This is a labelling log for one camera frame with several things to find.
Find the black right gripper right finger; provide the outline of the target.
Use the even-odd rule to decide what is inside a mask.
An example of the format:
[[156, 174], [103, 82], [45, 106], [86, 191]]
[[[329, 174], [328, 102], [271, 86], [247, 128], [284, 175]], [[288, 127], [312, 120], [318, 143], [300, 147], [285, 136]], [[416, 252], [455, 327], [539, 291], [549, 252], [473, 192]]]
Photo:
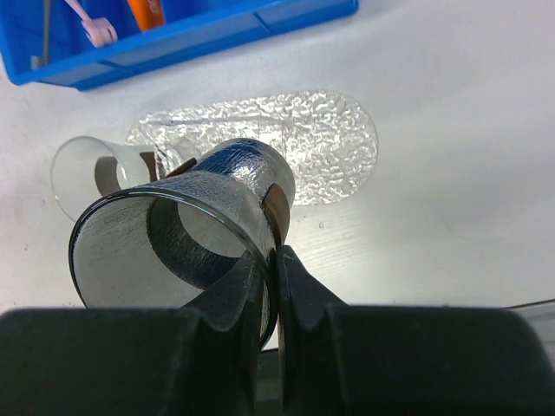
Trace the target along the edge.
[[351, 306], [275, 256], [287, 415], [551, 415], [554, 370], [506, 309]]

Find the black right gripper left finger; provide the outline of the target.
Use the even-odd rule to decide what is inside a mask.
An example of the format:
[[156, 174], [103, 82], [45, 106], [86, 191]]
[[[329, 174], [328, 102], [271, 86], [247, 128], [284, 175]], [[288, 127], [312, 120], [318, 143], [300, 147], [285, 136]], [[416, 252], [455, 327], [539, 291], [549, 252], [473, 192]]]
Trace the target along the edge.
[[180, 309], [1, 317], [4, 415], [251, 415], [263, 277], [241, 257]]

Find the blue tinted cup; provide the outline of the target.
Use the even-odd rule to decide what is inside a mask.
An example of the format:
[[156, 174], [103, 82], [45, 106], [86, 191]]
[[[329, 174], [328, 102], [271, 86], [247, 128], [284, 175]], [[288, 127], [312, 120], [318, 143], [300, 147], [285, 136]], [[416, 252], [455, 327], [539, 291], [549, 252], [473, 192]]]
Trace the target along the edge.
[[89, 308], [180, 308], [241, 258], [263, 272], [281, 233], [265, 200], [292, 206], [293, 171], [273, 147], [228, 140], [183, 173], [112, 192], [77, 219], [69, 270]]

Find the clear cup brown band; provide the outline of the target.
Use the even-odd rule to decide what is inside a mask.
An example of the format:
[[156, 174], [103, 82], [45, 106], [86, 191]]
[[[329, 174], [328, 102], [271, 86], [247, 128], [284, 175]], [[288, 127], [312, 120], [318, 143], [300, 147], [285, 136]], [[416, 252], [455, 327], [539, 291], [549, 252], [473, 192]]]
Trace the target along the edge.
[[166, 148], [154, 143], [125, 145], [78, 136], [56, 151], [50, 183], [57, 204], [76, 222], [98, 199], [165, 178], [201, 152], [190, 144]]

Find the orange toothpaste tube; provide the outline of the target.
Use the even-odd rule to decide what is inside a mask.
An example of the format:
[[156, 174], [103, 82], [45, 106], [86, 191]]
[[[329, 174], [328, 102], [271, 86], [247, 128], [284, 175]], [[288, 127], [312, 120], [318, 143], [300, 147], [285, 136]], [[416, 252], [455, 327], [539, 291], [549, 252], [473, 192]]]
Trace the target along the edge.
[[161, 0], [127, 0], [141, 32], [147, 32], [166, 24]]

